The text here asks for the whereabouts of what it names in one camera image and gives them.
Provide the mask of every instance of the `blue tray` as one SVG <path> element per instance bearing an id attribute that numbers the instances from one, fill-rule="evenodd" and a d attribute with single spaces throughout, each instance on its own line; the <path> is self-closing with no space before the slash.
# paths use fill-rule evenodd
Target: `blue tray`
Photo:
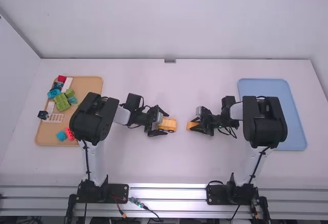
<path id="1" fill-rule="evenodd" d="M 283 79 L 240 79 L 238 82 L 240 100 L 243 96 L 278 97 L 288 127 L 285 142 L 277 150 L 303 151 L 307 147 L 301 121 L 288 82 Z"/>

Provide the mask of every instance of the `cork board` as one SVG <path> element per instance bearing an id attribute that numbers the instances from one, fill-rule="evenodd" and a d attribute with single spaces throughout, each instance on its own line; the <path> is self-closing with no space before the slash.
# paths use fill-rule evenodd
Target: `cork board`
<path id="1" fill-rule="evenodd" d="M 73 82 L 70 88 L 75 91 L 75 97 L 77 98 L 78 104 L 86 97 L 89 92 L 101 94 L 103 88 L 103 79 L 98 76 L 68 76 L 73 77 Z M 53 99 L 47 100 L 45 108 L 46 110 L 48 102 Z M 78 104 L 72 104 L 71 107 L 63 112 L 57 110 L 56 105 L 53 109 L 53 113 L 64 114 L 65 118 L 61 123 L 44 123 L 40 120 L 40 124 L 35 136 L 35 142 L 40 146 L 77 146 L 77 141 L 70 141 L 68 138 L 63 142 L 59 141 L 56 134 L 60 131 L 64 131 L 69 126 L 69 122 L 72 114 L 77 109 Z"/>

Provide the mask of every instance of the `teal block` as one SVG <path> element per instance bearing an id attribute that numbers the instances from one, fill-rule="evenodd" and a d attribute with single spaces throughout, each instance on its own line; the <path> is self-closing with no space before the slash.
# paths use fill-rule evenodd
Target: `teal block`
<path id="1" fill-rule="evenodd" d="M 48 92 L 48 98 L 54 98 L 55 96 L 60 94 L 60 90 L 59 89 L 54 89 L 50 92 Z"/>
<path id="2" fill-rule="evenodd" d="M 66 135 L 66 133 L 64 133 L 63 131 L 60 131 L 59 133 L 57 133 L 56 137 L 57 137 L 60 141 L 64 141 L 65 139 L 67 139 L 67 135 Z"/>
<path id="3" fill-rule="evenodd" d="M 71 103 L 71 104 L 77 104 L 77 99 L 76 99 L 76 97 L 69 97 L 68 98 L 68 101 Z"/>

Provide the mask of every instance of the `white backdrop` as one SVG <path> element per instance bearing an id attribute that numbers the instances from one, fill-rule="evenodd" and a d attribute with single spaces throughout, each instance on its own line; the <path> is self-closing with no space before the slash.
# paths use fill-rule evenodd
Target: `white backdrop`
<path id="1" fill-rule="evenodd" d="M 310 58 L 328 94 L 328 0 L 0 0 L 43 57 Z"/>

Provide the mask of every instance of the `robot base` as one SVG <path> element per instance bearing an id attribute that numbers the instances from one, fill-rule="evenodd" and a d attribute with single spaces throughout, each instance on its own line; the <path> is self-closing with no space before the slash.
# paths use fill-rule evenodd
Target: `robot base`
<path id="1" fill-rule="evenodd" d="M 253 184 L 236 186 L 233 173 L 226 185 L 206 187 L 208 205 L 251 205 L 253 198 L 258 198 L 257 188 Z"/>
<path id="2" fill-rule="evenodd" d="M 76 193 L 78 203 L 127 203 L 129 197 L 129 185 L 109 184 L 108 175 L 105 182 L 97 187 L 94 182 L 81 181 Z"/>

